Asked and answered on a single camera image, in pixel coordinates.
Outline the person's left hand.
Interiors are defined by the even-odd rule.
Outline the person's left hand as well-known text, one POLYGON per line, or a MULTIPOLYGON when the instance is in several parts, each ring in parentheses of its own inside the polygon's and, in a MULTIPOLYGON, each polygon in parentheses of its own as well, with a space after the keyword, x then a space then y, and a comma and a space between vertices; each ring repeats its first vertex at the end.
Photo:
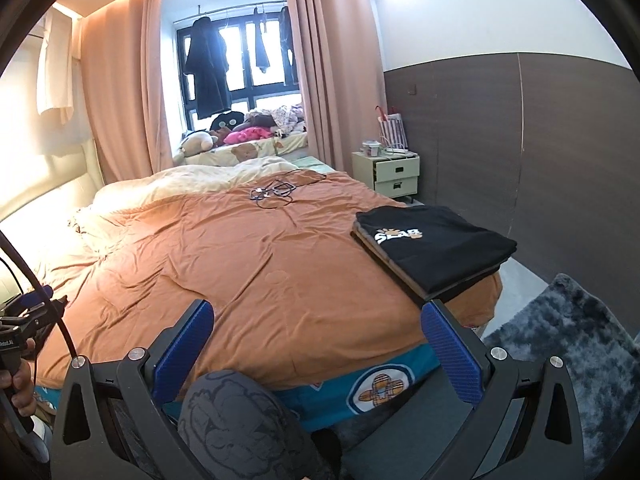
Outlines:
POLYGON ((32 369, 29 362, 21 359, 20 367, 14 374, 8 370, 2 370, 0 374, 0 387, 2 389, 13 388, 11 403, 24 417, 35 414, 37 401, 35 399, 35 385, 32 381, 32 369))

